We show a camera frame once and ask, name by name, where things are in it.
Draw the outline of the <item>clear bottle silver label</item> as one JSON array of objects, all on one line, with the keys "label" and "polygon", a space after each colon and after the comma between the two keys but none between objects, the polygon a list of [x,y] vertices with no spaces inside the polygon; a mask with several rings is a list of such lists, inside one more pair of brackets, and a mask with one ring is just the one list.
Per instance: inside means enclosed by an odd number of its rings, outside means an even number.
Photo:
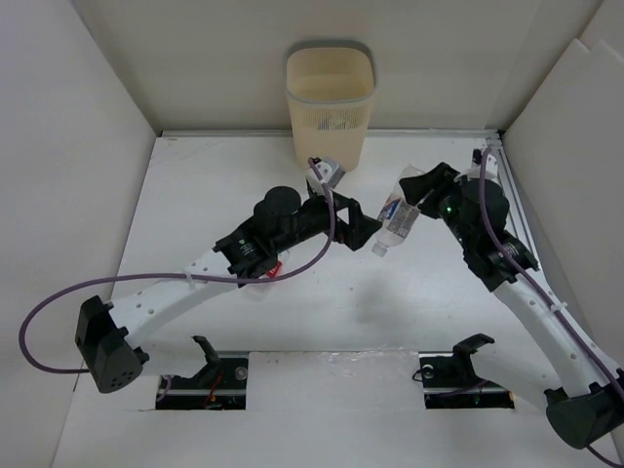
[{"label": "clear bottle silver label", "polygon": [[406,166],[399,175],[392,191],[384,202],[377,219],[382,223],[376,232],[371,251],[384,257],[391,248],[404,243],[419,216],[417,207],[410,205],[400,185],[406,177],[422,176],[424,172],[412,165]]}]

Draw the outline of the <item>red label water bottle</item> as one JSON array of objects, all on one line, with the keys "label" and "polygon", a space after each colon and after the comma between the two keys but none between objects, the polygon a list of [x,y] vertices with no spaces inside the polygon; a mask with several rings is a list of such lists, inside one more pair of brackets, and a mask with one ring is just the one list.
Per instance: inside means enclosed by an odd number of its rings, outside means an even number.
[{"label": "red label water bottle", "polygon": [[[288,262],[290,256],[289,251],[285,251],[278,255],[277,264],[268,270],[263,276],[262,279],[273,279],[282,274],[284,270],[285,264]],[[262,284],[249,284],[243,287],[243,294],[246,298],[254,301],[262,301],[264,298],[268,296],[270,291],[273,288],[273,283],[262,283]]]}]

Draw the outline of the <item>blue label water bottle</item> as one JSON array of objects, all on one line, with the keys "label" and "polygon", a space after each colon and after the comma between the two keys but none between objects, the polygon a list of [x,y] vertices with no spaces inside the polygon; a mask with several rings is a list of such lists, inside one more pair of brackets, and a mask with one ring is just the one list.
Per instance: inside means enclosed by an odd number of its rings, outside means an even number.
[{"label": "blue label water bottle", "polygon": [[342,131],[352,128],[348,112],[338,110],[322,110],[318,116],[316,129],[318,131]]}]

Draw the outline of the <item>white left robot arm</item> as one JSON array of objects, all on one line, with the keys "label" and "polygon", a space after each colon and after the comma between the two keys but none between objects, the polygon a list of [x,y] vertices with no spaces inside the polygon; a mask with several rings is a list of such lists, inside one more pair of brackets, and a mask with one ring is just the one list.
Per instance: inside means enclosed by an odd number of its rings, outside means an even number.
[{"label": "white left robot arm", "polygon": [[287,186],[270,189],[250,218],[185,270],[150,275],[152,285],[109,302],[81,304],[75,343],[97,390],[116,392],[137,379],[150,357],[143,345],[156,331],[205,301],[250,284],[273,282],[280,254],[326,235],[351,251],[381,227],[360,204],[333,192],[307,200]]}]

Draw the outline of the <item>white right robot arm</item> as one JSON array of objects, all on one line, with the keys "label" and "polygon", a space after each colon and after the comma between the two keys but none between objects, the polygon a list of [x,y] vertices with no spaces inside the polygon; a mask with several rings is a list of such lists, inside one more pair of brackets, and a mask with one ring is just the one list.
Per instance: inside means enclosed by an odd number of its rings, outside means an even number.
[{"label": "white right robot arm", "polygon": [[470,177],[441,163],[399,182],[407,202],[440,219],[458,241],[469,270],[521,322],[552,366],[552,373],[505,361],[474,335],[455,345],[450,371],[461,383],[492,380],[541,410],[556,434],[574,449],[623,424],[623,369],[573,319],[539,276],[527,247],[505,228],[509,201],[485,175]]}]

